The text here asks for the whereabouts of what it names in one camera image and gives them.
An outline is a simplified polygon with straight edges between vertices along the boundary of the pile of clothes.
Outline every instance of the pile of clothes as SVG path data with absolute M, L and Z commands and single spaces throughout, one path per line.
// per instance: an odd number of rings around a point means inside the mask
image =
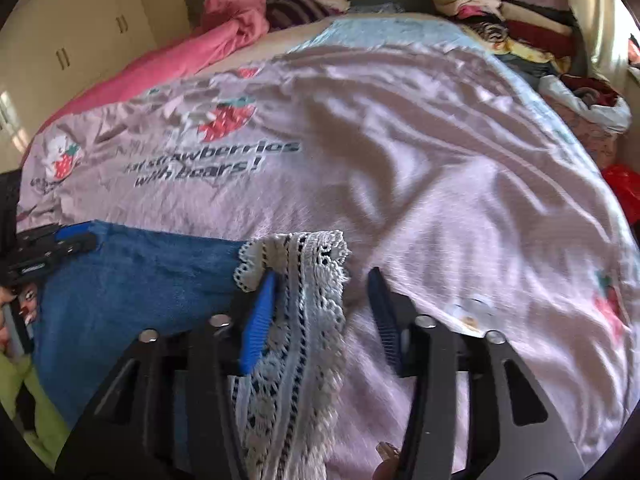
M 538 91 L 601 170 L 615 162 L 618 136 L 631 127 L 632 117 L 624 98 L 606 81 L 550 75 L 540 80 Z
M 540 78 L 569 72 L 577 51 L 567 0 L 433 0 L 438 12 L 537 89 Z
M 614 163 L 631 111 L 608 82 L 585 77 L 584 44 L 568 0 L 433 3 L 538 91 L 601 170 Z

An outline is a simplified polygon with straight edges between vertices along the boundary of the pillow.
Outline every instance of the pillow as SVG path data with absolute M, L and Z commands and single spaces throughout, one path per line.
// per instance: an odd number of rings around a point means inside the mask
M 266 18 L 272 32 L 319 22 L 336 14 L 341 12 L 315 0 L 267 0 Z

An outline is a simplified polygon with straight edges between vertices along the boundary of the lace fabric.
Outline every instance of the lace fabric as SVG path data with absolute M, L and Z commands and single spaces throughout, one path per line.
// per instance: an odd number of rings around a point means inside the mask
M 234 279 L 245 292 L 266 267 L 283 277 L 262 358 L 251 376 L 230 381 L 252 479 L 326 478 L 344 368 L 348 254 L 340 231 L 272 235 L 239 251 Z

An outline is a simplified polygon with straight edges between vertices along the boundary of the pink fabric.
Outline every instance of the pink fabric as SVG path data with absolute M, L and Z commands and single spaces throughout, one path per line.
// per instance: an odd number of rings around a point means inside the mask
M 482 7 L 475 5 L 463 5 L 460 7 L 456 17 L 459 20 L 470 18 L 471 16 L 484 16 L 485 12 L 482 11 Z
M 267 0 L 204 0 L 200 25 L 203 32 L 219 27 L 247 9 L 257 10 L 264 16 Z
M 154 86 L 193 75 L 254 43 L 269 31 L 264 17 L 266 1 L 205 0 L 202 35 L 141 56 L 118 75 L 69 101 L 38 132 L 67 114 L 127 101 Z

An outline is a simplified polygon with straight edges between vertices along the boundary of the green clothing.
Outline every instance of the green clothing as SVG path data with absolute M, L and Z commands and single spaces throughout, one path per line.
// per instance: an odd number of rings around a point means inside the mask
M 0 404 L 11 420 L 16 416 L 16 399 L 22 384 L 36 402 L 35 431 L 27 431 L 22 436 L 37 457 L 53 471 L 69 430 L 40 386 L 31 358 L 24 356 L 12 363 L 0 353 Z

